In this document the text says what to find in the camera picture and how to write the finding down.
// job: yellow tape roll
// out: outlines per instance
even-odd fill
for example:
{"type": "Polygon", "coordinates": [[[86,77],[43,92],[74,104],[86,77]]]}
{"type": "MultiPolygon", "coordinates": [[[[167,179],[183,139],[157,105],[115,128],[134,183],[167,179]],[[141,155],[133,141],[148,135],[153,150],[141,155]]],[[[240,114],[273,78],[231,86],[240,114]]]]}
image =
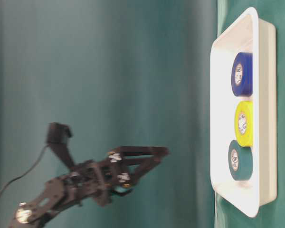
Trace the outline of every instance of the yellow tape roll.
{"type": "Polygon", "coordinates": [[[241,146],[252,146],[252,120],[252,102],[241,101],[234,117],[234,130],[241,146]]]}

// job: green tape roll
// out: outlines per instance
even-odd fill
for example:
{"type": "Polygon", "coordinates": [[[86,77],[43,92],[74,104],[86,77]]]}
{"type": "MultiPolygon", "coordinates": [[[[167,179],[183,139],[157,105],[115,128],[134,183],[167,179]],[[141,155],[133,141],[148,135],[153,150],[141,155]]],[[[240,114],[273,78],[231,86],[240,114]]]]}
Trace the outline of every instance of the green tape roll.
{"type": "Polygon", "coordinates": [[[249,180],[253,170],[250,147],[242,147],[236,140],[232,140],[228,151],[228,162],[229,170],[234,180],[249,180]]]}

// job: blue tape roll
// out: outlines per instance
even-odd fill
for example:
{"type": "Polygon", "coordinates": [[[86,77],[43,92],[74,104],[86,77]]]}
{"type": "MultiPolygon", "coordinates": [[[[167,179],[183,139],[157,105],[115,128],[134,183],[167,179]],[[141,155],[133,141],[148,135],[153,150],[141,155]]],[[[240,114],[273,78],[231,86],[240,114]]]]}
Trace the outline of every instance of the blue tape roll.
{"type": "Polygon", "coordinates": [[[249,180],[253,170],[253,159],[250,147],[242,147],[232,140],[228,151],[229,170],[234,180],[249,180]]]}
{"type": "Polygon", "coordinates": [[[252,53],[237,54],[232,67],[231,86],[235,96],[252,95],[252,53]]]}

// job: green fabric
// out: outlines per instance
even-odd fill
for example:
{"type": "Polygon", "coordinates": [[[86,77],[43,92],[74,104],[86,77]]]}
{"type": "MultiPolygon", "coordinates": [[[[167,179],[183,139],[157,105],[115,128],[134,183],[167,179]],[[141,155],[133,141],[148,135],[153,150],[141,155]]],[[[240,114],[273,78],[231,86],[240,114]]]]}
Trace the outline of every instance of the green fabric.
{"type": "Polygon", "coordinates": [[[278,197],[249,218],[216,195],[216,228],[285,228],[285,0],[219,0],[218,31],[224,31],[246,8],[255,7],[259,17],[276,27],[278,102],[278,197]]]}
{"type": "MultiPolygon", "coordinates": [[[[133,193],[91,199],[48,228],[209,228],[209,56],[215,0],[0,0],[0,185],[37,158],[49,122],[72,127],[76,162],[120,145],[171,155],[133,193]]],[[[0,204],[19,202],[67,172],[50,151],[0,204]]]]}

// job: screw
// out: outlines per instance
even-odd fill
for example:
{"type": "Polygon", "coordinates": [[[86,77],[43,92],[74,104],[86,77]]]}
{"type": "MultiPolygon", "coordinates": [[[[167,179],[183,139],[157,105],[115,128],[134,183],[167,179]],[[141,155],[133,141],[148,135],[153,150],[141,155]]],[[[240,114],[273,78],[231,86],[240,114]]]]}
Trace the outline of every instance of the screw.
{"type": "Polygon", "coordinates": [[[123,187],[124,187],[125,189],[128,189],[128,188],[131,187],[131,184],[123,184],[123,187]]]}

